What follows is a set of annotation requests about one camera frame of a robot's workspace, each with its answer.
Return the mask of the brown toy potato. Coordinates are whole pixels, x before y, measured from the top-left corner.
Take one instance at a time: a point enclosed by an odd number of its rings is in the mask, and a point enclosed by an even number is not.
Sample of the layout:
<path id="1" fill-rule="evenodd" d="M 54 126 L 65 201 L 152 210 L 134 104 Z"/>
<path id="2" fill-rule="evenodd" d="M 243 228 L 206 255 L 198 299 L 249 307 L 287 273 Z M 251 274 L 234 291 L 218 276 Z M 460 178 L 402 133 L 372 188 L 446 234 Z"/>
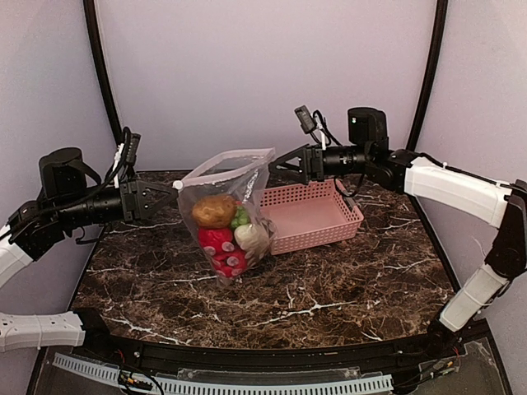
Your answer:
<path id="1" fill-rule="evenodd" d="M 210 195 L 194 204 L 191 215 L 200 227 L 221 229 L 231 224 L 236 207 L 236 200 L 230 195 Z"/>

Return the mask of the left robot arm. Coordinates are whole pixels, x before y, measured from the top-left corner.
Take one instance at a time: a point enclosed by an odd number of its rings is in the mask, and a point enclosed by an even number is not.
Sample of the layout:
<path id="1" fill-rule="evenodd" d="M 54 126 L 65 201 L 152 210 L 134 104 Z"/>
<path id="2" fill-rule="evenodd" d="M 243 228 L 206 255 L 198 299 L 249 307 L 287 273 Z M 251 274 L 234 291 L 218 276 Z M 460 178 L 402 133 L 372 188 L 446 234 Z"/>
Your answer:
<path id="1" fill-rule="evenodd" d="M 39 161 L 39 196 L 20 206 L 1 230 L 1 283 L 40 260 L 50 249 L 71 237 L 74 230 L 113 221 L 142 221 L 173 202 L 171 186 L 136 177 L 119 181 L 127 155 L 117 155 L 108 179 L 102 179 L 76 147 L 56 150 Z M 61 314 L 1 316 L 1 350 L 47 346 L 83 346 L 109 329 L 90 308 Z"/>

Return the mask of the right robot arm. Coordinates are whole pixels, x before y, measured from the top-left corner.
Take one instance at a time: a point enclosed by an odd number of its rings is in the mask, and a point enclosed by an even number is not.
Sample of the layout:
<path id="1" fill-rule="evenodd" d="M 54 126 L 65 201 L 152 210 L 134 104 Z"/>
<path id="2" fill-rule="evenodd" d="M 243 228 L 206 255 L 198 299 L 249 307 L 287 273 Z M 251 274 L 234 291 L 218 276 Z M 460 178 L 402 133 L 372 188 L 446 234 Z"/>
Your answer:
<path id="1" fill-rule="evenodd" d="M 347 112 L 349 145 L 304 145 L 269 169 L 297 183 L 359 174 L 391 192 L 425 198 L 468 213 L 497 229 L 482 266 L 442 308 L 433 330 L 460 331 L 526 271 L 526 183 L 487 179 L 426 153 L 391 150 L 385 113 L 369 107 Z"/>

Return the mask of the pink perforated plastic basket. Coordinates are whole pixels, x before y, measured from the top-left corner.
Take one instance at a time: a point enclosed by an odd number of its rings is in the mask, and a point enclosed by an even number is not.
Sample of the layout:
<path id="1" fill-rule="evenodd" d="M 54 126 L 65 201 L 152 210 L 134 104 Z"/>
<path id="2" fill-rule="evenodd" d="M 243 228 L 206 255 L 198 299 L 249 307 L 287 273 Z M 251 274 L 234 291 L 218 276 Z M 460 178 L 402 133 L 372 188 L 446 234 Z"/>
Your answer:
<path id="1" fill-rule="evenodd" d="M 271 254 L 279 255 L 353 238 L 364 216 L 341 182 L 327 179 L 308 185 L 267 188 L 262 214 L 275 226 Z"/>

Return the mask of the clear zip top bag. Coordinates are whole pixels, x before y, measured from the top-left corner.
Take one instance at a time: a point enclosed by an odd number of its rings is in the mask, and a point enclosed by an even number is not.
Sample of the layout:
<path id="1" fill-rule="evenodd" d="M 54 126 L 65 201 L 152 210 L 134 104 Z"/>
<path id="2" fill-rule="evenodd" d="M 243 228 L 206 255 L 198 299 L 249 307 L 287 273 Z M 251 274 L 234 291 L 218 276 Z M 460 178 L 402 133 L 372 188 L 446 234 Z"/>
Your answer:
<path id="1" fill-rule="evenodd" d="M 273 148 L 221 152 L 173 182 L 180 215 L 221 286 L 270 254 L 275 226 L 263 201 Z"/>

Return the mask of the red toy fruit front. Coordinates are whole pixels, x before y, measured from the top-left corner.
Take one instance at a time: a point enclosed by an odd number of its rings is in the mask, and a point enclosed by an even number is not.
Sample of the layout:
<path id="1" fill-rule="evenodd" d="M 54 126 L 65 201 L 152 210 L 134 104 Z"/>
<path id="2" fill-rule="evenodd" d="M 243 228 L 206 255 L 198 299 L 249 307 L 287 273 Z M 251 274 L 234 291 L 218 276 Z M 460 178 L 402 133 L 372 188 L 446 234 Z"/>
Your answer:
<path id="1" fill-rule="evenodd" d="M 210 256 L 233 251 L 235 249 L 233 239 L 234 235 L 229 228 L 198 230 L 198 243 Z"/>

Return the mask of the black frame post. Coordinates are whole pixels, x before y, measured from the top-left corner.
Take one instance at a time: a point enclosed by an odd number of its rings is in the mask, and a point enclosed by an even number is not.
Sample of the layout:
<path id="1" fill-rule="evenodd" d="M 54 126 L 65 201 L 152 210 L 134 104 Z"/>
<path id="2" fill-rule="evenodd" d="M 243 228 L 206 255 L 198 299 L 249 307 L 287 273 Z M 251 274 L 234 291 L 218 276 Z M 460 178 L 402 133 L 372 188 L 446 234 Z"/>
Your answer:
<path id="1" fill-rule="evenodd" d="M 96 1 L 83 0 L 82 6 L 86 22 L 86 32 L 91 48 L 91 57 L 95 67 L 96 77 L 105 107 L 106 116 L 110 125 L 110 131 L 112 132 L 115 143 L 121 143 L 123 141 L 122 128 L 114 100 L 109 73 L 106 67 L 103 39 L 101 34 L 102 31 L 100 28 L 99 18 L 97 16 Z"/>
<path id="2" fill-rule="evenodd" d="M 417 100 L 417 106 L 406 144 L 406 148 L 410 151 L 414 151 L 417 148 L 419 137 L 422 131 L 422 126 L 427 114 L 427 108 L 429 105 L 432 88 L 436 77 L 436 70 L 441 55 L 441 46 L 445 32 L 448 6 L 448 0 L 436 1 L 436 10 L 431 31 L 431 41 L 427 55 L 427 64 L 425 66 L 425 71 L 422 79 L 422 86 Z"/>

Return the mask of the right black frame post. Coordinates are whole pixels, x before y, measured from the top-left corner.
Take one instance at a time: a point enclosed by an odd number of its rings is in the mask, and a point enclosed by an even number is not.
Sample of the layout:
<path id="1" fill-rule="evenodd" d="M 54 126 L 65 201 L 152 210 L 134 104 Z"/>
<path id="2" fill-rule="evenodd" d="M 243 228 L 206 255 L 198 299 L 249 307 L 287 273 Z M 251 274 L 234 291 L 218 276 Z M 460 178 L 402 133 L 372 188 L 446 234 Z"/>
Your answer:
<path id="1" fill-rule="evenodd" d="M 431 41 L 427 55 L 427 64 L 425 66 L 425 71 L 422 79 L 422 86 L 417 100 L 417 106 L 406 144 L 406 148 L 410 151 L 414 151 L 417 148 L 419 137 L 422 131 L 422 126 L 427 114 L 427 108 L 429 105 L 432 88 L 436 77 L 436 70 L 441 55 L 441 46 L 445 32 L 448 6 L 448 0 L 436 1 L 436 10 L 431 31 Z"/>

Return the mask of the white toy radish with leaves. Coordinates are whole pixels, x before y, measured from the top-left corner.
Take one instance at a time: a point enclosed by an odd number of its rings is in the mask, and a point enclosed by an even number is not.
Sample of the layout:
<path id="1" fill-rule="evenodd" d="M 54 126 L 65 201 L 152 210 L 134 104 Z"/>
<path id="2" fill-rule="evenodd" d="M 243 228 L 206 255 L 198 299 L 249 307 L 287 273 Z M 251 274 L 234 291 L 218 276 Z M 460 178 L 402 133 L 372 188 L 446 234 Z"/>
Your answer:
<path id="1" fill-rule="evenodd" d="M 255 250 L 259 245 L 259 230 L 257 225 L 240 225 L 235 229 L 234 236 L 238 246 L 246 252 Z"/>

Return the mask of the black front table rail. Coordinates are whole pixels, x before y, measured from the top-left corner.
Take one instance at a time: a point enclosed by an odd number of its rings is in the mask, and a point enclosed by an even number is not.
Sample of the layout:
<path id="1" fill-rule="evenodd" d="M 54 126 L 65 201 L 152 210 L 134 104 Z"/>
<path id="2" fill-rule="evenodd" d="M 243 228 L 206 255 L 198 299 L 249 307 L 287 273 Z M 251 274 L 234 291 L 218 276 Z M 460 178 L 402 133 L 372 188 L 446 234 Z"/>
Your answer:
<path id="1" fill-rule="evenodd" d="M 358 368 L 363 373 L 398 373 L 413 371 L 419 364 L 440 357 L 453 356 L 455 348 L 464 348 L 466 334 L 448 335 L 440 330 L 393 341 L 299 350 L 223 349 L 119 337 L 110 333 L 97 310 L 79 308 L 73 312 L 86 330 L 83 344 L 74 349 L 77 354 L 125 362 L 148 373 L 176 373 L 182 369 L 291 373 L 344 368 Z"/>

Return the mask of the left black frame post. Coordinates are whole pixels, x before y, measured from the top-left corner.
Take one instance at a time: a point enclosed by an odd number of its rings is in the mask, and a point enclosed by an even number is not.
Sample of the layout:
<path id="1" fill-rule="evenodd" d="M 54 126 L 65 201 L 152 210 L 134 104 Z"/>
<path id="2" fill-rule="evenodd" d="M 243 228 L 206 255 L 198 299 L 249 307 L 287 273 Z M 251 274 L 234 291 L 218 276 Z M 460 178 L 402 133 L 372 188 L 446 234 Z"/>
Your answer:
<path id="1" fill-rule="evenodd" d="M 99 18 L 97 16 L 96 1 L 83 0 L 82 6 L 86 22 L 86 32 L 91 48 L 91 57 L 95 67 L 96 77 L 105 107 L 106 116 L 110 125 L 110 131 L 112 132 L 115 143 L 121 143 L 123 141 L 122 128 L 114 100 L 109 73 L 106 67 L 103 39 L 101 34 L 102 31 L 100 28 Z"/>

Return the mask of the red toy fruit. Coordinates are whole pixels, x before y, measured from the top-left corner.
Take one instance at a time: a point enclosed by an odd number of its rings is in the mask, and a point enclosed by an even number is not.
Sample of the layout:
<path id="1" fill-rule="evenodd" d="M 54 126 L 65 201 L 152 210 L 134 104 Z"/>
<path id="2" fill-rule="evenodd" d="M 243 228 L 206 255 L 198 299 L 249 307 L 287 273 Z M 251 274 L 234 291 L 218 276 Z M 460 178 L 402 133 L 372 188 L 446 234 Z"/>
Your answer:
<path id="1" fill-rule="evenodd" d="M 234 235 L 229 228 L 198 230 L 198 243 L 210 256 L 233 251 L 235 249 L 233 239 Z"/>
<path id="2" fill-rule="evenodd" d="M 212 265 L 217 274 L 226 278 L 237 277 L 248 267 L 245 252 L 240 249 L 215 255 Z"/>

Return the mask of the green toy grapes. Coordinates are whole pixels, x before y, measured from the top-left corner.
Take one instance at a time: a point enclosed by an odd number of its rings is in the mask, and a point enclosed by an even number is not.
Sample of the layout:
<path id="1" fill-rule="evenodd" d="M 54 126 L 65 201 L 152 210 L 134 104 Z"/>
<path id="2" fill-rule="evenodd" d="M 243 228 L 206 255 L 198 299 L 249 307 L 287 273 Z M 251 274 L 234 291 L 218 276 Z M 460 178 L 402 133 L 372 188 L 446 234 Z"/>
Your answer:
<path id="1" fill-rule="evenodd" d="M 235 230 L 237 227 L 242 225 L 248 225 L 251 223 L 250 214 L 247 212 L 243 205 L 236 207 L 236 213 L 231 221 L 231 228 Z"/>

